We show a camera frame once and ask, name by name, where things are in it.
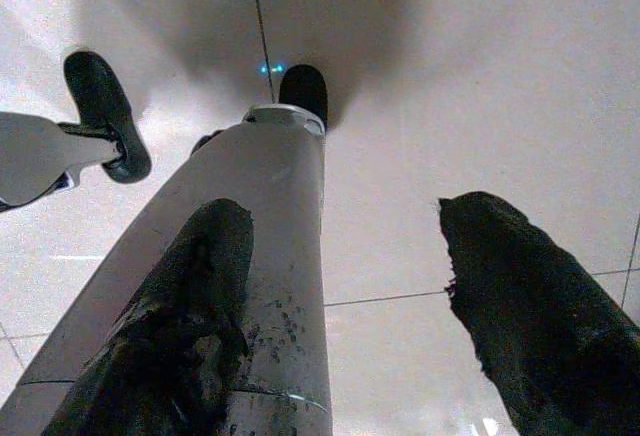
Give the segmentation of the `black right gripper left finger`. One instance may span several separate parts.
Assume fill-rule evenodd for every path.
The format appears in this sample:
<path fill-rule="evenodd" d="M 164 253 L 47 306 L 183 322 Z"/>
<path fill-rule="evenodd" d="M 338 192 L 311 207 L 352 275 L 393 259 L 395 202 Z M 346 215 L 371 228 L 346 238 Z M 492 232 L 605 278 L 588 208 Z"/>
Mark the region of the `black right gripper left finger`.
<path fill-rule="evenodd" d="M 241 319 L 254 242 L 248 210 L 202 205 L 85 364 L 46 435 L 216 435 L 249 353 Z"/>

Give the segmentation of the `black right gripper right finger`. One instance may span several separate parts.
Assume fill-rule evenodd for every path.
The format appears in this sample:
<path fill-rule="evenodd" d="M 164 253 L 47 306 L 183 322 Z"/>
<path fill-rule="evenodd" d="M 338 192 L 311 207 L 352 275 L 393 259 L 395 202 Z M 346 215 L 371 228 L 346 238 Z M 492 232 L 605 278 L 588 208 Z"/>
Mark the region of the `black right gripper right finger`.
<path fill-rule="evenodd" d="M 569 252 L 506 200 L 439 202 L 447 289 L 521 435 L 635 435 L 639 329 Z"/>

